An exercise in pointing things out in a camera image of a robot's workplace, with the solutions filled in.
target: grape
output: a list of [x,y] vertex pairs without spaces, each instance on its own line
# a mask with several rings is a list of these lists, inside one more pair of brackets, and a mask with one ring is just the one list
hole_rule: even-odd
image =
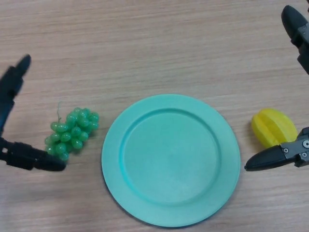
[[97,122],[90,122],[89,126],[92,130],[97,130],[98,129],[98,123]]
[[65,132],[65,133],[62,134],[60,139],[61,139],[62,142],[67,142],[67,141],[69,141],[71,139],[71,137],[72,136],[71,136],[70,133]]
[[82,141],[78,140],[78,139],[72,139],[72,146],[75,148],[75,149],[81,149],[83,147],[83,143]]
[[87,141],[88,137],[89,137],[89,135],[87,134],[87,132],[84,132],[84,131],[83,131],[83,132],[80,134],[80,136],[78,137],[78,139],[79,139],[80,141],[82,141],[82,142],[85,142],[85,141]]
[[61,155],[66,152],[66,145],[64,143],[59,143],[56,145],[56,153]]
[[90,113],[91,113],[91,111],[90,111],[89,109],[87,109],[87,108],[84,108],[84,109],[83,109],[83,112],[84,112],[84,114],[86,115],[86,117],[89,117],[89,115],[90,115]]
[[78,116],[77,116],[77,121],[80,119],[80,118],[87,118],[87,114],[84,110],[81,110],[79,113],[78,113]]
[[75,112],[75,113],[79,113],[81,110],[82,110],[81,108],[76,107],[76,108],[73,110],[73,112]]
[[51,156],[55,155],[55,148],[52,145],[47,145],[45,151]]
[[73,146],[70,142],[67,142],[66,143],[66,147],[67,147],[67,152],[68,153],[71,153],[71,151],[73,150]]
[[92,132],[92,127],[89,124],[87,127],[83,128],[84,132],[86,132],[87,134],[90,134]]
[[50,136],[50,139],[53,141],[53,142],[57,142],[59,141],[61,138],[61,135],[59,133],[52,133],[51,136]]
[[77,121],[77,114],[76,113],[70,113],[67,115],[66,124],[69,128],[73,128]]
[[62,154],[59,155],[59,158],[62,160],[62,161],[68,161],[70,155],[68,154],[68,152],[64,152]]
[[56,132],[63,133],[63,132],[66,132],[68,129],[69,129],[68,125],[64,123],[58,123]]
[[98,122],[100,120],[100,116],[98,115],[98,113],[96,112],[92,112],[89,117],[88,117],[89,121],[91,122]]
[[51,128],[53,131],[56,131],[57,128],[58,128],[58,125],[59,125],[58,122],[52,122],[52,123],[50,124],[50,128]]
[[77,137],[82,133],[82,130],[79,127],[73,127],[71,130],[72,137]]
[[50,136],[48,136],[48,137],[45,139],[45,144],[46,144],[46,145],[51,145],[51,144],[53,144],[53,140],[51,139]]
[[87,127],[89,125],[89,120],[86,118],[78,117],[77,123],[80,127]]
[[76,126],[76,123],[75,122],[72,122],[72,121],[66,121],[66,125],[68,126],[68,130],[71,130],[73,127]]

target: plate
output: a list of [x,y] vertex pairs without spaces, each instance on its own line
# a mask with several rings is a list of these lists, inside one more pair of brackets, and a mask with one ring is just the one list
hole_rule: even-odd
[[102,170],[111,195],[132,216],[156,226],[189,226],[231,197],[239,146],[227,121],[209,105],[184,95],[156,95],[113,122]]

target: grape bunch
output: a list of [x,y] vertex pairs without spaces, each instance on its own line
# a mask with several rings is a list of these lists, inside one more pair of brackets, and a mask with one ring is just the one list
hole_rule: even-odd
[[66,122],[52,122],[54,131],[45,139],[45,150],[49,155],[58,156],[67,161],[69,153],[80,150],[83,142],[88,140],[89,134],[98,129],[99,115],[89,109],[75,108],[67,115]]

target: wooden table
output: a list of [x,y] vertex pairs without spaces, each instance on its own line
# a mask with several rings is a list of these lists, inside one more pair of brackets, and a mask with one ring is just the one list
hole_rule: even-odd
[[[1,232],[155,232],[112,200],[101,147],[113,120],[137,100],[180,93],[215,107],[230,123],[242,166],[262,148],[253,114],[274,107],[308,126],[309,76],[282,23],[305,0],[2,0],[0,70],[25,53],[32,66],[4,137],[44,148],[49,124],[76,106],[102,115],[96,137],[62,173],[1,164]],[[241,169],[216,215],[186,232],[307,232],[309,168]]]

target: table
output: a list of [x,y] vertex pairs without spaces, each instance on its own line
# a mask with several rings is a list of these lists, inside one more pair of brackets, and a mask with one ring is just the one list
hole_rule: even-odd
[[[309,77],[298,64],[281,11],[305,0],[2,0],[0,70],[25,53],[32,66],[4,137],[44,148],[49,124],[74,107],[103,121],[63,173],[1,163],[2,232],[156,232],[124,213],[101,173],[101,147],[129,105],[179,93],[215,107],[230,123],[244,163],[262,147],[250,128],[261,108],[308,126]],[[184,232],[308,231],[309,168],[241,169],[227,205]]]

